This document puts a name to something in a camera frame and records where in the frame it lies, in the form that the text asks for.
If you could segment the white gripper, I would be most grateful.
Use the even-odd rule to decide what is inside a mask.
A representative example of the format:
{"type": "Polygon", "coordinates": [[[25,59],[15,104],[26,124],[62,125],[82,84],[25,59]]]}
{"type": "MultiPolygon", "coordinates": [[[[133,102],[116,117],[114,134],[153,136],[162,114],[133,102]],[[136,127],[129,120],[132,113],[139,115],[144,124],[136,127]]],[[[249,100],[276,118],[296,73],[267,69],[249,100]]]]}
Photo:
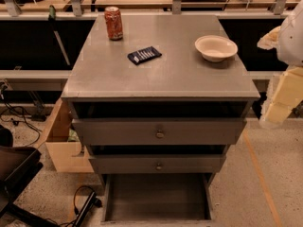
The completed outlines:
{"type": "MultiPolygon", "coordinates": [[[[276,48],[277,57],[289,65],[303,66],[303,1],[277,26],[261,37],[257,47],[276,48]]],[[[303,67],[288,67],[270,79],[261,108],[260,125],[274,129],[283,124],[303,100],[303,67]]]]}

